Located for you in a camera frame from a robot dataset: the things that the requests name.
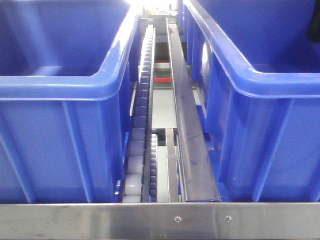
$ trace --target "stainless steel frame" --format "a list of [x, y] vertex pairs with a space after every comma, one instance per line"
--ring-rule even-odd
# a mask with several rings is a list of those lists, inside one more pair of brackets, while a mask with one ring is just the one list
[[[171, 19], [167, 29], [177, 79], [185, 63]], [[0, 204], [1, 240], [318, 238], [319, 203]]]
[[220, 194], [207, 153], [178, 27], [174, 18], [167, 18], [166, 22], [179, 135], [183, 197], [187, 202], [218, 202]]

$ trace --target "metal guide rail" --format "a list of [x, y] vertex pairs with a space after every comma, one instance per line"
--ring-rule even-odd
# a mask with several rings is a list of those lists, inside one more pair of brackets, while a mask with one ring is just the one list
[[[0, 239], [218, 240], [320, 237], [318, 203], [214, 202], [220, 200], [219, 192], [203, 145], [203, 136], [198, 132], [199, 119], [192, 117], [194, 99], [190, 94], [191, 85], [173, 18], [167, 19], [167, 34], [180, 152], [178, 166], [174, 165], [172, 169], [179, 168], [183, 202], [175, 202], [177, 186], [171, 186], [169, 192], [172, 201], [169, 203], [0, 204]], [[167, 130], [166, 135], [168, 144], [172, 145], [173, 130]], [[167, 154], [173, 155], [174, 151], [169, 149]], [[150, 168], [145, 168], [143, 177], [150, 178], [150, 172]], [[145, 186], [145, 189], [142, 187], [142, 201], [150, 194], [150, 184]]]

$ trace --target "blue plastic bin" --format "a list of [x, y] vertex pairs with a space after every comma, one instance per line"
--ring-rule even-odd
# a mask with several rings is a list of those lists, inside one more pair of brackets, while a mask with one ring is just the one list
[[314, 0], [184, 0], [192, 77], [232, 201], [320, 198]]
[[122, 0], [0, 1], [0, 203], [114, 201], [138, 22]]

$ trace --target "red strip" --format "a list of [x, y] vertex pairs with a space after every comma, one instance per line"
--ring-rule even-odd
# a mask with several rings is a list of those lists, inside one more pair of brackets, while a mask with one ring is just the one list
[[161, 60], [161, 59], [158, 59], [158, 60], [155, 60], [156, 63], [169, 63], [169, 59], [166, 59], [166, 60]]
[[153, 79], [156, 83], [169, 83], [172, 82], [172, 77], [155, 77]]

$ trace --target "screw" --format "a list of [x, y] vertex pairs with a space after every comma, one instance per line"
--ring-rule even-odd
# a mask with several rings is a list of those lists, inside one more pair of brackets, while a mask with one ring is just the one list
[[176, 217], [174, 218], [174, 221], [175, 221], [176, 223], [180, 223], [180, 222], [182, 221], [182, 218], [181, 218], [180, 216], [176, 216]]
[[231, 216], [225, 216], [224, 220], [225, 220], [227, 223], [230, 223], [231, 220], [232, 220], [232, 217], [231, 217]]

